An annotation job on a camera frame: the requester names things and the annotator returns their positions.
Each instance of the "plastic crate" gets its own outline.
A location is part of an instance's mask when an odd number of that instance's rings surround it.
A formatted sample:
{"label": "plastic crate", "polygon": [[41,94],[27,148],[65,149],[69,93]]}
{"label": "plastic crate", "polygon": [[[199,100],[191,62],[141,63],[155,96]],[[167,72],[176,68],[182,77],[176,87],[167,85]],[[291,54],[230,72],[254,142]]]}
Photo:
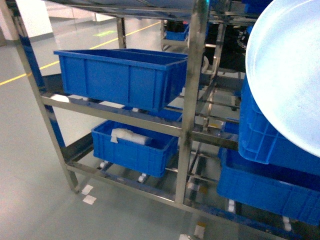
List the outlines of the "plastic crate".
{"label": "plastic crate", "polygon": [[[150,115],[179,121],[182,114],[163,110]],[[118,138],[118,143],[113,143],[111,132],[115,128],[131,130],[152,138],[152,141],[149,145],[141,145]],[[95,127],[92,137],[95,157],[156,178],[165,174],[168,161],[178,151],[178,137],[109,120]]]}
{"label": "plastic crate", "polygon": [[159,112],[182,91],[185,55],[141,50],[70,50],[59,55],[63,89],[68,94]]}
{"label": "plastic crate", "polygon": [[255,4],[247,3],[244,7],[244,12],[248,14],[261,14],[266,9],[267,6],[268,4],[255,5]]}
{"label": "plastic crate", "polygon": [[241,99],[239,153],[243,158],[320,175],[320,158],[294,145],[271,125],[254,100],[247,78]]}
{"label": "plastic crate", "polygon": [[122,49],[113,49],[115,51],[124,51],[124,52],[134,52],[139,54],[150,54],[156,56],[164,56],[170,58],[177,58],[177,59],[187,59],[188,55],[183,53],[175,53],[175,52],[166,52],[166,51],[146,51],[142,49],[135,49],[135,48],[122,48]]}
{"label": "plastic crate", "polygon": [[273,0],[242,0],[243,4],[252,4],[255,6],[268,6]]}
{"label": "plastic crate", "polygon": [[319,224],[319,176],[248,161],[229,149],[221,149],[219,155],[219,195],[311,225]]}
{"label": "plastic crate", "polygon": [[174,41],[184,41],[189,34],[189,24],[184,25],[184,32],[166,31],[166,39]]}

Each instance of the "floor marking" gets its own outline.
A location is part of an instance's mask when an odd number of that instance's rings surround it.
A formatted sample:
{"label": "floor marking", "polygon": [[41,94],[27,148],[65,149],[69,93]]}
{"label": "floor marking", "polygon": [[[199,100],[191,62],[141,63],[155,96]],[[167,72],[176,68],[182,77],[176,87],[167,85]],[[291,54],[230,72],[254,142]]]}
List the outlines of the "floor marking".
{"label": "floor marking", "polygon": [[100,32],[100,33],[97,33],[93,36],[95,37],[104,37],[104,36],[107,36],[107,35],[110,35],[110,34],[114,34],[116,31],[115,30],[108,30],[108,31],[103,31],[103,32]]}
{"label": "floor marking", "polygon": [[[140,28],[140,29],[138,29],[138,30],[129,32],[129,33],[126,34],[126,36],[130,36],[130,35],[132,35],[132,34],[135,34],[135,33],[140,32],[140,31],[142,31],[142,30],[151,28],[151,27],[153,27],[153,26],[155,26],[155,25],[157,25],[157,24],[159,24],[159,23],[161,23],[161,22],[158,21],[158,22],[156,22],[156,23],[154,23],[154,24],[151,24],[151,25],[149,25],[149,26],[145,26],[145,27]],[[112,42],[114,42],[114,41],[117,41],[117,40],[118,40],[118,38],[114,38],[114,39],[112,39],[112,40],[106,41],[106,42],[101,43],[101,44],[99,44],[99,45],[93,46],[93,47],[91,47],[91,48],[89,48],[89,49],[90,49],[90,50],[96,49],[96,48],[99,48],[99,47],[101,47],[101,46],[110,44],[110,43],[112,43]],[[40,67],[40,70],[46,69],[46,68],[51,67],[51,66],[53,66],[53,65],[56,65],[56,64],[58,64],[59,62],[60,62],[60,61],[54,61],[54,62],[52,62],[52,63],[49,63],[49,64],[47,64],[47,65],[45,65],[45,66]],[[25,77],[26,75],[27,75],[27,74],[24,73],[24,74],[21,74],[21,75],[19,75],[19,76],[10,78],[10,79],[5,80],[5,81],[3,81],[3,82],[0,82],[0,86],[1,86],[1,85],[4,85],[4,84],[8,84],[8,83],[10,83],[10,82],[13,82],[13,81],[15,81],[15,80],[17,80],[17,79],[23,78],[23,77]]]}

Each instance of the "metal frame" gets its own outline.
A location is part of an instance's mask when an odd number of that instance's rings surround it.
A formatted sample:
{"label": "metal frame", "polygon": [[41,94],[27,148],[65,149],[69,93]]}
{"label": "metal frame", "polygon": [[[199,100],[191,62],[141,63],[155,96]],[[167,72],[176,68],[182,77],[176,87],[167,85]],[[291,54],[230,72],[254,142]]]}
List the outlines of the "metal frame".
{"label": "metal frame", "polygon": [[[100,104],[100,101],[94,99],[74,99],[63,93],[60,89],[59,94],[52,94],[48,92],[44,78],[41,76],[39,66],[29,65],[30,58],[35,60],[34,52],[32,50],[28,35],[25,31],[24,23],[22,21],[18,5],[15,0],[6,0],[7,6],[12,13],[13,22],[20,37],[20,43],[17,46],[17,50],[23,64],[24,70],[27,73],[29,84],[32,88],[36,102],[40,109],[41,115],[44,119],[48,133],[50,135],[52,144],[57,153],[62,170],[65,174],[67,182],[70,188],[78,193],[79,183],[75,173],[79,173],[90,178],[106,182],[126,189],[128,191],[135,192],[147,198],[150,198],[161,203],[174,206],[184,211],[195,213],[213,220],[220,221],[222,223],[229,224],[237,223],[249,226],[251,228],[260,230],[266,235],[276,235],[287,239],[299,239],[300,236],[292,231],[286,231],[282,228],[276,228],[268,224],[258,222],[253,219],[246,218],[242,215],[228,212],[224,209],[219,209],[213,206],[203,205],[195,201],[195,192],[192,193],[192,197],[186,198],[186,183],[187,179],[195,179],[197,181],[206,181],[212,184],[216,184],[217,180],[201,176],[203,164],[199,162],[203,159],[218,159],[216,156],[208,156],[200,152],[201,144],[196,152],[192,151],[192,142],[198,141],[202,143],[212,144],[215,146],[225,147],[236,150],[238,143],[230,140],[229,133],[221,133],[220,129],[208,126],[208,121],[204,121],[203,125],[195,124],[195,116],[201,116],[206,118],[215,118],[210,116],[213,101],[214,90],[217,86],[223,86],[223,79],[217,77],[219,59],[221,49],[223,47],[223,38],[226,24],[234,24],[236,21],[233,17],[242,18],[242,21],[246,23],[254,22],[251,18],[249,21],[245,20],[252,17],[252,15],[244,13],[232,13],[229,12],[230,1],[225,1],[226,11],[213,12],[209,10],[209,1],[207,0],[194,0],[194,5],[191,14],[190,21],[190,45],[188,49],[189,61],[187,64],[187,77],[185,85],[184,96],[184,108],[182,123],[175,121],[166,121],[146,115],[141,112],[132,112],[125,109],[118,109]],[[125,9],[125,7],[107,6],[107,5],[80,5],[73,4],[73,7],[88,7],[89,10],[97,8],[105,9]],[[127,9],[138,9],[141,11],[157,11],[157,12],[189,12],[189,10],[181,9],[167,9],[167,8],[143,8],[143,7],[128,7]],[[198,87],[199,77],[201,74],[202,56],[204,51],[205,34],[207,22],[210,18],[218,19],[218,22],[222,23],[219,27],[219,35],[215,53],[215,62],[213,65],[212,76],[209,86],[207,87],[204,95],[198,99]],[[126,33],[125,33],[125,20],[124,18],[117,19],[118,39],[119,47],[126,48]],[[206,109],[206,114],[200,114],[204,108],[204,104],[209,103]],[[65,146],[59,125],[53,107],[63,108],[79,113],[88,114],[95,117],[105,118],[124,124],[133,125],[140,128],[146,128],[149,130],[170,134],[180,137],[180,148],[178,155],[178,167],[167,168],[167,173],[177,174],[176,176],[176,191],[175,194],[170,194],[159,190],[156,187],[150,187],[136,181],[126,179],[122,176],[113,175],[111,173],[102,172],[99,168],[89,167],[79,162],[85,155],[93,150],[93,139],[91,134],[88,134],[81,139],[77,140],[69,146]],[[189,166],[189,160],[191,155],[195,155],[191,165]],[[162,179],[158,180],[157,186],[161,185]]]}

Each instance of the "white label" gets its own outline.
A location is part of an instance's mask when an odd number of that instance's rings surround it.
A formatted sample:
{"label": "white label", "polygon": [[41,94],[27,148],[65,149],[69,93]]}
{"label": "white label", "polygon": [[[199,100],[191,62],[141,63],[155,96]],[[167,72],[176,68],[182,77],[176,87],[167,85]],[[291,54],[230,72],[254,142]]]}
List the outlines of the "white label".
{"label": "white label", "polygon": [[205,228],[203,226],[195,226],[194,235],[199,239],[204,239]]}
{"label": "white label", "polygon": [[82,189],[82,192],[81,192],[81,193],[82,193],[83,195],[88,195],[93,188],[94,188],[93,186],[86,185],[86,186]]}
{"label": "white label", "polygon": [[90,204],[90,205],[92,205],[92,204],[94,204],[94,202],[96,201],[96,197],[94,197],[94,196],[90,196],[90,195],[87,195],[87,196],[85,196],[85,198],[82,200],[83,202],[85,202],[85,203],[87,203],[87,204]]}

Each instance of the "yellow floor line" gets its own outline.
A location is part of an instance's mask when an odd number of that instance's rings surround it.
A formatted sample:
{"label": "yellow floor line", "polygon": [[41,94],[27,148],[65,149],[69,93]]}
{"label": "yellow floor line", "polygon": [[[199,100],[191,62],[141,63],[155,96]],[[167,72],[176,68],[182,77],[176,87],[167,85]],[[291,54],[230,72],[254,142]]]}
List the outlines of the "yellow floor line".
{"label": "yellow floor line", "polygon": [[[129,32],[129,33],[126,34],[126,36],[130,36],[130,35],[132,35],[132,34],[135,34],[135,33],[140,32],[140,31],[142,31],[142,30],[151,28],[151,27],[153,27],[153,26],[155,26],[155,25],[157,25],[157,24],[159,24],[159,23],[161,23],[161,22],[158,21],[158,22],[156,22],[156,23],[154,23],[154,24],[151,24],[151,25],[149,25],[149,26],[145,26],[145,27],[140,28],[140,29],[138,29],[138,30]],[[101,43],[101,44],[99,44],[99,45],[97,45],[97,46],[93,46],[93,47],[91,47],[91,48],[89,48],[89,49],[90,49],[90,50],[96,49],[96,48],[99,48],[99,47],[101,47],[101,46],[104,46],[104,45],[106,45],[106,44],[112,43],[112,42],[117,41],[117,40],[118,40],[118,38],[114,38],[114,39],[111,39],[111,40],[106,41],[106,42],[104,42],[104,43]],[[54,62],[52,62],[52,63],[49,63],[49,64],[45,65],[45,66],[40,67],[40,70],[46,69],[46,68],[51,67],[51,66],[53,66],[53,65],[56,65],[56,64],[58,64],[58,63],[59,63],[59,61],[54,61]],[[8,80],[6,80],[6,81],[0,82],[0,86],[1,86],[1,85],[4,85],[4,84],[8,84],[8,83],[10,83],[10,82],[13,82],[13,81],[15,81],[15,80],[17,80],[17,79],[23,78],[23,77],[25,77],[26,75],[27,75],[27,74],[24,73],[24,74],[21,74],[21,75],[19,75],[19,76],[10,78],[10,79],[8,79]]]}

